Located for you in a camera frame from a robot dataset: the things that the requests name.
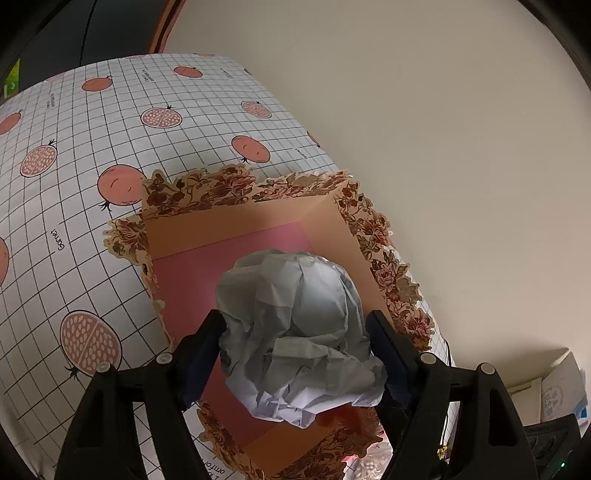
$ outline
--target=pink paper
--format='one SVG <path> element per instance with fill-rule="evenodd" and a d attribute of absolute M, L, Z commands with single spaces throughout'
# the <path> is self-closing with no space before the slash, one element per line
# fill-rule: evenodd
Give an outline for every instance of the pink paper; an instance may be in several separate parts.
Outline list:
<path fill-rule="evenodd" d="M 160 293 L 166 303 L 165 322 L 170 334 L 180 340 L 195 333 L 211 309 L 216 308 L 215 288 L 222 274 L 248 254 L 276 248 L 284 252 L 312 252 L 298 222 L 229 238 L 154 260 Z M 219 361 L 207 382 L 203 398 L 212 404 L 218 420 L 234 441 L 245 446 L 274 426 L 251 417 L 226 388 Z"/>

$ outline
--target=white wall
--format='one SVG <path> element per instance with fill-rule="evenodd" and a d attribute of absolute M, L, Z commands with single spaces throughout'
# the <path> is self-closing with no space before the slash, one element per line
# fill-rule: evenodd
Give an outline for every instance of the white wall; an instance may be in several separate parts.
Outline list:
<path fill-rule="evenodd" d="M 351 170 L 458 365 L 591 371 L 591 94 L 517 1 L 187 0 L 167 51 L 242 63 Z"/>

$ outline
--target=decorative floral paper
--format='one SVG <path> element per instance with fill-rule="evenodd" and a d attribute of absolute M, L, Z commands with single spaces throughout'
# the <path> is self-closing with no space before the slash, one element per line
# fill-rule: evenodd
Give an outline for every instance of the decorative floral paper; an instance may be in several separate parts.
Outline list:
<path fill-rule="evenodd" d="M 206 210 L 218 205 L 330 194 L 369 262 L 376 283 L 386 299 L 393 327 L 398 333 L 409 337 L 417 349 L 429 349 L 434 323 L 418 306 L 422 301 L 419 285 L 408 275 L 408 265 L 397 259 L 389 241 L 390 224 L 385 216 L 373 209 L 372 202 L 359 191 L 359 185 L 347 172 L 293 173 L 288 177 L 257 183 L 248 168 L 232 165 L 215 173 L 195 170 L 171 183 L 157 170 L 151 179 L 144 181 L 144 189 L 145 202 L 141 214 L 113 220 L 111 229 L 105 232 L 105 246 L 116 257 L 141 265 L 142 279 L 161 320 L 165 305 L 159 299 L 158 281 L 152 267 L 144 220 Z M 180 340 L 169 339 L 172 348 Z M 202 402 L 200 406 L 199 417 L 205 428 L 200 439 L 212 443 L 214 453 L 228 468 L 242 472 L 248 479 L 264 478 L 262 471 L 217 421 L 209 405 Z M 372 408 L 359 410 L 362 412 L 360 414 L 366 415 L 364 424 L 368 428 L 367 434 L 335 425 L 333 433 L 271 478 L 340 480 L 344 475 L 342 458 L 349 455 L 363 457 L 367 447 L 379 441 L 375 435 L 379 428 L 375 411 Z"/>

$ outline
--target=crumpled paper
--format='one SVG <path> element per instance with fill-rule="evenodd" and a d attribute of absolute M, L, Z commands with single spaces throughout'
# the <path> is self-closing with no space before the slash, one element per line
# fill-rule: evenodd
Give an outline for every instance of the crumpled paper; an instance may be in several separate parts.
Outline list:
<path fill-rule="evenodd" d="M 217 308 L 226 385 L 258 419 L 306 428 L 317 413 L 377 405 L 386 371 L 371 354 L 361 299 L 343 267 L 265 250 L 225 272 Z"/>

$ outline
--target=pomegranate print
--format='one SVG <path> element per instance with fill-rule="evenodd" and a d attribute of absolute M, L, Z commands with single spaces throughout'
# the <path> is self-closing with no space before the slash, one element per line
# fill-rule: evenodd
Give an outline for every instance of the pomegranate print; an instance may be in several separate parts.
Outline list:
<path fill-rule="evenodd" d="M 258 118 L 271 118 L 271 111 L 261 102 L 251 102 L 250 100 L 241 103 L 242 110 Z"/>
<path fill-rule="evenodd" d="M 73 365 L 70 378 L 79 372 L 92 376 L 101 362 L 116 368 L 121 364 L 121 341 L 113 329 L 94 313 L 85 310 L 70 312 L 61 321 L 61 348 Z"/>
<path fill-rule="evenodd" d="M 238 135 L 232 138 L 232 147 L 242 155 L 242 161 L 250 160 L 254 163 L 266 163 L 271 159 L 271 153 L 266 146 L 251 137 Z"/>
<path fill-rule="evenodd" d="M 317 142 L 317 140 L 314 137 L 312 137 L 312 135 L 310 135 L 310 132 L 306 132 L 306 133 L 308 134 L 308 137 L 310 137 L 310 140 L 312 140 L 316 144 L 316 146 L 318 148 L 320 148 L 320 144 Z"/>
<path fill-rule="evenodd" d="M 172 110 L 170 105 L 166 108 L 151 108 L 142 113 L 140 117 L 142 123 L 152 128 L 172 128 L 178 127 L 183 121 L 180 113 Z"/>
<path fill-rule="evenodd" d="M 82 90 L 87 92 L 100 92 L 101 90 L 109 88 L 111 85 L 113 85 L 111 77 L 99 77 L 85 81 L 82 85 Z"/>
<path fill-rule="evenodd" d="M 105 199 L 103 210 L 109 205 L 133 205 L 142 199 L 142 182 L 146 176 L 130 165 L 107 168 L 96 183 L 100 196 Z"/>
<path fill-rule="evenodd" d="M 53 165 L 57 158 L 57 148 L 51 140 L 47 145 L 31 150 L 21 163 L 21 175 L 23 177 L 36 177 L 41 175 Z"/>
<path fill-rule="evenodd" d="M 56 73 L 53 77 L 49 77 L 47 80 L 49 82 L 53 82 L 54 80 L 60 79 L 65 75 L 65 72 L 62 73 Z"/>
<path fill-rule="evenodd" d="M 0 135 L 7 134 L 14 126 L 21 121 L 21 113 L 11 113 L 2 122 L 0 122 Z"/>
<path fill-rule="evenodd" d="M 8 273 L 8 262 L 10 262 L 8 247 L 4 239 L 0 238 L 0 285 L 2 285 Z"/>
<path fill-rule="evenodd" d="M 203 76 L 203 72 L 201 70 L 197 70 L 195 67 L 178 66 L 173 70 L 173 72 L 177 75 L 182 75 L 183 77 L 189 77 L 190 79 L 198 79 Z"/>

